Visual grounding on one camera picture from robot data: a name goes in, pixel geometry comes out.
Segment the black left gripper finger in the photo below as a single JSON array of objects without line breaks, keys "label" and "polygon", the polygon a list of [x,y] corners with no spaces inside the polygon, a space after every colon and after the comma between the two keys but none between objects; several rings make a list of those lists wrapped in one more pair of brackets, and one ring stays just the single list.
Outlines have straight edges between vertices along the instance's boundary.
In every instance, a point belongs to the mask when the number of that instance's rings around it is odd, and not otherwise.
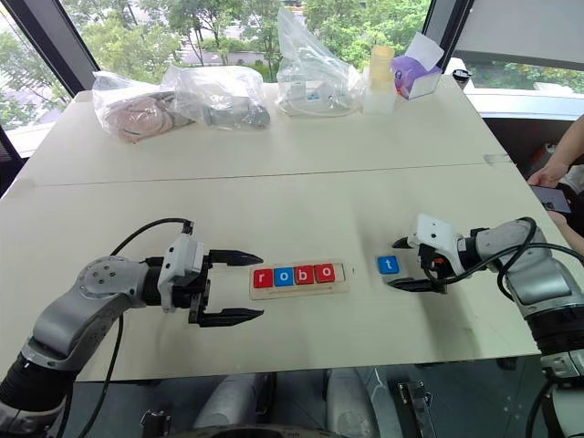
[{"label": "black left gripper finger", "polygon": [[209,251],[211,264],[225,264],[227,266],[251,266],[263,264],[264,260],[257,256],[239,250],[218,250]]},{"label": "black left gripper finger", "polygon": [[202,313],[199,318],[201,328],[233,327],[238,324],[258,318],[264,314],[263,310],[249,308],[227,308],[220,312]]}]

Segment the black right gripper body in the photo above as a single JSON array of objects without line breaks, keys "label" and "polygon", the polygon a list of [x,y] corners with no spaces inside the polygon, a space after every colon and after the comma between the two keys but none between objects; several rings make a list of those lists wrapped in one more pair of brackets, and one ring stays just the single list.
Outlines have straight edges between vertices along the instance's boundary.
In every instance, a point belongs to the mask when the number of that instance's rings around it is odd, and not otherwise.
[{"label": "black right gripper body", "polygon": [[418,256],[423,273],[433,287],[445,287],[445,280],[451,276],[451,264],[447,258],[440,255],[428,245],[421,244]]}]

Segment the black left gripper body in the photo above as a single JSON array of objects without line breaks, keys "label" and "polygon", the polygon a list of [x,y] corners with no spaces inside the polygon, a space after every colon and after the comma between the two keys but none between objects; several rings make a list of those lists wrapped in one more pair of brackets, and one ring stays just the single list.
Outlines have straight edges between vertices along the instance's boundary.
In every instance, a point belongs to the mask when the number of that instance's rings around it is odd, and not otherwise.
[{"label": "black left gripper body", "polygon": [[199,274],[188,274],[174,281],[172,286],[172,303],[176,308],[188,308],[188,322],[200,327],[211,327],[211,317],[205,313],[209,301],[211,281],[209,269],[213,267],[211,257],[203,257]]}]

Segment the person's bare hand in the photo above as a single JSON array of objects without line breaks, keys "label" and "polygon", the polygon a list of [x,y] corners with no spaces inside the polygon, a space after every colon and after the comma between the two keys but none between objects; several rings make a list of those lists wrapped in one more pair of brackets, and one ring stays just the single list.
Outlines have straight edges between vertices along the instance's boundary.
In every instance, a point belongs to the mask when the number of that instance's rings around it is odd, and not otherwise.
[{"label": "person's bare hand", "polygon": [[534,172],[527,180],[527,183],[532,186],[555,188],[568,170],[569,166],[567,164],[550,162]]}]

